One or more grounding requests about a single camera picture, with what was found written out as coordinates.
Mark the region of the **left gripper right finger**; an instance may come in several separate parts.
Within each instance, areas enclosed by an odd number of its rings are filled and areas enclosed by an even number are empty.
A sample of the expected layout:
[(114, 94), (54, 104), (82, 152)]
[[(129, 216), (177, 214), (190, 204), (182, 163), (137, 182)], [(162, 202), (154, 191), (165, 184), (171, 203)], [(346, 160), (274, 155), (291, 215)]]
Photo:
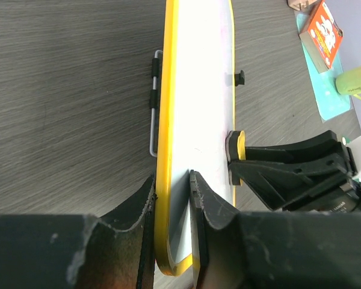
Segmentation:
[(361, 213), (242, 212), (190, 172), (196, 288), (361, 288)]

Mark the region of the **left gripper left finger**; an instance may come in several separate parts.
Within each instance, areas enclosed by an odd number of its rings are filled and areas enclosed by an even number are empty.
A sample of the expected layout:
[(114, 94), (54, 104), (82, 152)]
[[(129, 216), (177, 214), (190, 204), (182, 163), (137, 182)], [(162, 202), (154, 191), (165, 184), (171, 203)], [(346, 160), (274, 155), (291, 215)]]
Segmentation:
[(101, 217), (0, 214), (0, 288), (152, 288), (155, 178)]

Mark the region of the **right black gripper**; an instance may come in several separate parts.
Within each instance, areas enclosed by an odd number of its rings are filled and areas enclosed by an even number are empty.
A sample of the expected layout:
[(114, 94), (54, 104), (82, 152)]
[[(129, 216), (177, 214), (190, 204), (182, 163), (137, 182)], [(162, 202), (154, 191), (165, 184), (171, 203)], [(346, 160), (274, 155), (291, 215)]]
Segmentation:
[(271, 211), (361, 211), (351, 151), (328, 130), (297, 143), (248, 146), (229, 164)]

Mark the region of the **yellow black eraser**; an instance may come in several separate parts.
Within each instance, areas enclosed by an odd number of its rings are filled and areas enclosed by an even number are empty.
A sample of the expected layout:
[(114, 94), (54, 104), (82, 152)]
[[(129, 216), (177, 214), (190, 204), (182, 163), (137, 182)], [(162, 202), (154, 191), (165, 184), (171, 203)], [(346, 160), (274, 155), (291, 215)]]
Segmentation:
[(226, 156), (227, 161), (245, 160), (245, 132), (230, 131), (226, 137)]

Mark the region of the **yellow framed whiteboard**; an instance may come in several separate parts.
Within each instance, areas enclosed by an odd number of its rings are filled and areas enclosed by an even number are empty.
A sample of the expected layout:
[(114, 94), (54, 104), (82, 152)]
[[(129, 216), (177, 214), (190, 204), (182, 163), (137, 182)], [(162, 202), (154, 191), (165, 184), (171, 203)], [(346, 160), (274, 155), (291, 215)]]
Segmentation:
[(230, 1), (167, 1), (152, 64), (151, 156), (156, 158), (156, 262), (179, 276), (193, 263), (189, 174), (228, 203), (225, 140), (235, 129), (235, 25)]

